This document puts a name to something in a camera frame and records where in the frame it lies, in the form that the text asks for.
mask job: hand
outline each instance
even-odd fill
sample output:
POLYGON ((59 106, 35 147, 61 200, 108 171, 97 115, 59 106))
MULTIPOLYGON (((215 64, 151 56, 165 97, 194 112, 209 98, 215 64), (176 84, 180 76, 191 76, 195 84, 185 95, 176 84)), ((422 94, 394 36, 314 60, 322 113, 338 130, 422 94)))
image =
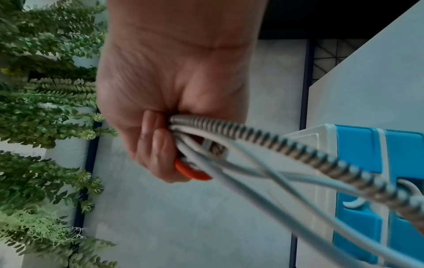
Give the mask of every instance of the hand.
MULTIPOLYGON (((204 22, 207 15, 201 14, 203 8, 186 14, 185 9, 167 10, 151 3, 150 9, 144 6, 144 14, 131 18, 132 10, 143 1, 120 1, 108 3, 110 31, 97 75, 99 108, 119 131, 133 160, 166 182, 188 181, 174 168, 177 149, 167 119, 192 113, 243 123, 257 29, 208 26, 204 22)), ((167 2, 169 8, 181 1, 158 2, 167 2)), ((245 0, 233 2, 240 6, 245 0)), ((235 25, 239 20, 252 20, 251 16, 228 16, 235 25)))

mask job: blue plastic panel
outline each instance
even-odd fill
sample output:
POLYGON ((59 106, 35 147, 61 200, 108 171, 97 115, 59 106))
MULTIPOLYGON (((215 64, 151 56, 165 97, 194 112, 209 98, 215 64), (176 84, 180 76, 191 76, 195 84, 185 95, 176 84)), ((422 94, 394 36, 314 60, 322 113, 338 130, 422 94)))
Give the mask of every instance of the blue plastic panel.
MULTIPOLYGON (((390 182, 398 179, 414 183, 421 191, 424 184, 424 138, 422 134, 386 131, 390 182)), ((390 213, 388 246, 424 261, 424 236, 408 221, 390 213)))
MULTIPOLYGON (((340 159, 367 171, 382 173, 380 139, 376 129, 337 126, 337 150, 340 159)), ((336 217, 360 233, 380 242, 382 219, 372 212, 369 204, 355 210, 343 206, 343 202, 355 199, 356 197, 337 193, 336 217)), ((376 264, 378 261, 377 256, 337 233, 334 233, 333 244, 358 260, 370 264, 376 264)))

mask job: white cable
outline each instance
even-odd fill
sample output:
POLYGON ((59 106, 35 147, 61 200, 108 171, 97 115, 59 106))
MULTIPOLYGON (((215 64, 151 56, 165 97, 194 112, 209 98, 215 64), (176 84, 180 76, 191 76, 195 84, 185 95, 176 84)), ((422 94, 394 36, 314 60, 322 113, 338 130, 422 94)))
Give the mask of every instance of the white cable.
MULTIPOLYGON (((239 166, 213 155, 187 134, 175 132, 174 135, 180 138, 182 141, 184 141, 184 143, 189 145, 197 153, 200 153, 201 155, 206 156, 213 165, 219 168, 222 168, 222 169, 225 169, 240 175, 248 176, 248 177, 259 178, 259 179, 269 179, 267 177, 264 177, 264 175, 261 172, 257 171, 256 169, 239 166)), ((304 174, 294 173, 294 172, 280 172, 280 173, 283 174, 285 177, 287 177, 287 179, 290 181, 327 187, 327 188, 334 189, 338 192, 349 194, 351 196, 363 197, 363 198, 367 197, 365 194, 358 191, 355 187, 345 184, 342 181, 336 181, 333 179, 315 177, 315 176, 304 175, 304 174)))
POLYGON ((357 260, 353 259, 346 253, 340 251, 334 247, 331 243, 325 241, 309 229, 307 229, 302 223, 291 217, 279 209, 276 205, 269 202, 267 199, 253 191, 243 183, 235 180, 231 176, 223 173, 217 167, 213 166, 209 161, 201 154, 195 152, 190 146, 185 144, 181 139, 176 137, 177 148, 190 160, 195 163, 198 167, 204 170, 206 173, 214 177, 214 179, 221 182, 223 185, 245 198, 247 201, 258 207, 262 212, 275 219, 281 225, 288 227, 297 236, 304 239, 308 244, 316 248, 321 254, 327 258, 333 260, 336 264, 343 268, 365 268, 357 260))
POLYGON ((281 174, 277 174, 271 168, 267 167, 265 163, 262 163, 260 160, 255 159, 250 155, 249 152, 240 148, 235 142, 229 140, 227 138, 214 135, 207 131, 203 131, 197 128, 181 126, 181 125, 171 125, 171 130, 184 132, 196 136, 202 136, 206 139, 218 142, 227 148, 239 153, 244 159, 255 165, 262 172, 264 172, 267 176, 271 177, 271 179, 276 182, 279 186, 287 190, 291 195, 293 195, 298 201, 300 201, 303 205, 305 205, 312 213, 316 216, 324 220, 327 224, 329 224, 337 233, 342 235, 343 237, 350 240, 352 243, 358 245, 359 247, 375 254, 378 256, 382 256, 385 260, 395 265, 404 268, 424 268, 424 264, 397 251, 389 249, 387 247, 382 246, 374 240, 371 240, 367 236, 359 233, 354 230, 344 222, 328 215, 321 208, 316 206, 314 203, 310 202, 308 199, 304 198, 302 194, 300 194, 295 188, 290 185, 290 182, 285 179, 281 174))

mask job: orange handle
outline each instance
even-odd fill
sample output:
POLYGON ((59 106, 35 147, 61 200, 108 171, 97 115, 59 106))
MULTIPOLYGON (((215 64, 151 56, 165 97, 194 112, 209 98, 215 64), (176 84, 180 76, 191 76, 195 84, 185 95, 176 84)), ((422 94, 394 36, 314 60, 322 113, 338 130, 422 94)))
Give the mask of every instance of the orange handle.
POLYGON ((177 158, 174 162, 175 169, 178 170, 181 174, 190 179, 195 179, 198 181, 209 181, 212 178, 207 175, 205 172, 200 172, 193 170, 189 166, 186 166, 181 159, 177 158))

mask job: wrist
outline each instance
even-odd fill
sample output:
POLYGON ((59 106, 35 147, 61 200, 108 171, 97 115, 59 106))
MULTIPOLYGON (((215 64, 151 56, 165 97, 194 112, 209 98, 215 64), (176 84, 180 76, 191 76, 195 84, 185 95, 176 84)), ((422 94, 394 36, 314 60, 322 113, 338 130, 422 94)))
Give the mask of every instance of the wrist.
POLYGON ((255 43, 267 0, 108 0, 110 33, 205 48, 255 43))

